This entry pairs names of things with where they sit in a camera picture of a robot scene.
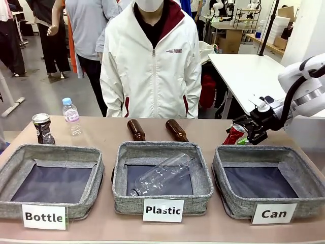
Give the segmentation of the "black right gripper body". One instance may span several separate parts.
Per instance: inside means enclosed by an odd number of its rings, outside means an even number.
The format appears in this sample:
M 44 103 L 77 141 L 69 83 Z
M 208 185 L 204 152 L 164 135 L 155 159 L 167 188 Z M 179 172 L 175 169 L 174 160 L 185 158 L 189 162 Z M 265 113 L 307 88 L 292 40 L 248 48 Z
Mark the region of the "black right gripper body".
M 250 112 L 250 117 L 265 130 L 278 131 L 282 128 L 280 120 L 277 118 L 272 108 L 266 112 L 259 112 L 258 109 L 255 108 Z

